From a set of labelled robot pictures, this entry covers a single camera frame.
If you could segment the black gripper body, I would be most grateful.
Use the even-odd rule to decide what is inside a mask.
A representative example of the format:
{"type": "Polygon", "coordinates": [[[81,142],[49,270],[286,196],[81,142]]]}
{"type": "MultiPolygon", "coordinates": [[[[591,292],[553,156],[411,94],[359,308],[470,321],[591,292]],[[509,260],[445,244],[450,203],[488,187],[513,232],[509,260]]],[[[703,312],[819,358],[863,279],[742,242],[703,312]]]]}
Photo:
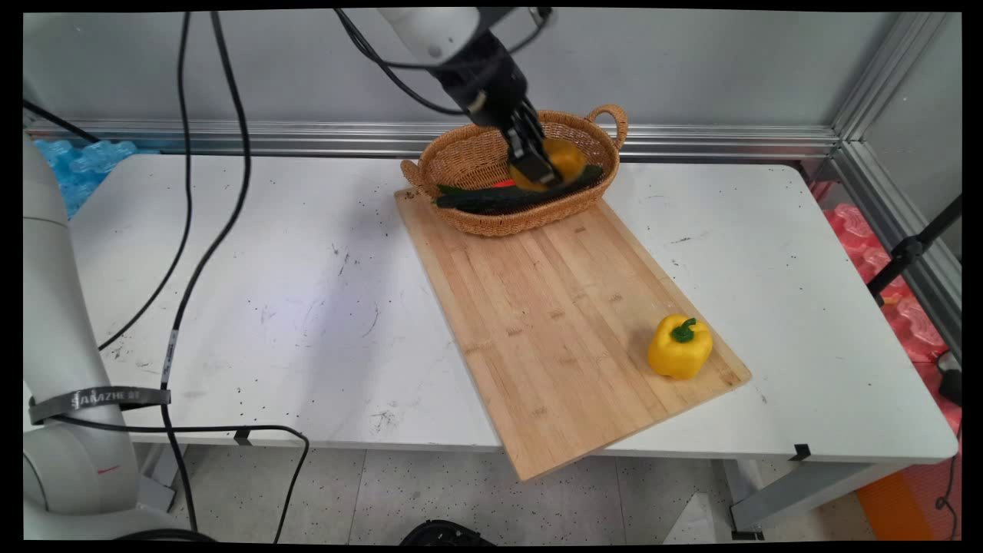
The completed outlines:
{"type": "Polygon", "coordinates": [[[436,80],[480,127],[508,130],[531,116],[526,77],[491,32],[476,35],[439,65],[436,80]]]}

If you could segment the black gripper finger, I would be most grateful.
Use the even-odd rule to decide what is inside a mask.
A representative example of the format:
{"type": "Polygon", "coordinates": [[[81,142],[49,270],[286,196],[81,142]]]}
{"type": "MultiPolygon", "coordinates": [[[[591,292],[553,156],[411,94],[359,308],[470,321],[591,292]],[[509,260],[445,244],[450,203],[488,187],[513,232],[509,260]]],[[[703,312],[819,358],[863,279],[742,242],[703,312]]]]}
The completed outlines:
{"type": "Polygon", "coordinates": [[[522,99],[519,104],[519,162],[522,165],[543,164],[550,167],[550,157],[545,151],[545,132],[538,119],[537,110],[529,99],[522,99]]]}
{"type": "Polygon", "coordinates": [[[502,129],[507,168],[514,184],[525,191],[548,191],[562,185],[558,169],[545,153],[545,132],[539,123],[516,123],[502,129]]]}

